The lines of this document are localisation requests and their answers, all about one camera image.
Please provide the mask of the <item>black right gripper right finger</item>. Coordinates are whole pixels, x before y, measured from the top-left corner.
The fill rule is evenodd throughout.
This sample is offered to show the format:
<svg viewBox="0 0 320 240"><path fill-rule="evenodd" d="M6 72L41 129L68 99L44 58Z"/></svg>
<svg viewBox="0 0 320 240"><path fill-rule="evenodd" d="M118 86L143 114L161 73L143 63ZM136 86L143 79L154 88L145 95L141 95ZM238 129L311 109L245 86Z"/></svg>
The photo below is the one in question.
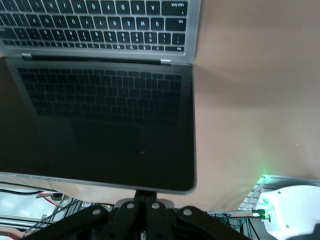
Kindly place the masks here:
<svg viewBox="0 0 320 240"><path fill-rule="evenodd" d="M166 208L156 192L145 193L147 240L247 240L248 238L194 206Z"/></svg>

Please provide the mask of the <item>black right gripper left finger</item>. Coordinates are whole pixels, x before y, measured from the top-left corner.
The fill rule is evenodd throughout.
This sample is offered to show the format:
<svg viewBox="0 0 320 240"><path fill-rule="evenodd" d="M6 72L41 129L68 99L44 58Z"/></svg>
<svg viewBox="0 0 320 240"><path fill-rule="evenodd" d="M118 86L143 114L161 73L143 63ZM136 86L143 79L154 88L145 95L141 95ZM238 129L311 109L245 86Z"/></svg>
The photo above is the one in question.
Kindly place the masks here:
<svg viewBox="0 0 320 240"><path fill-rule="evenodd" d="M25 240L145 240L147 192L137 190L112 211L93 205L26 236Z"/></svg>

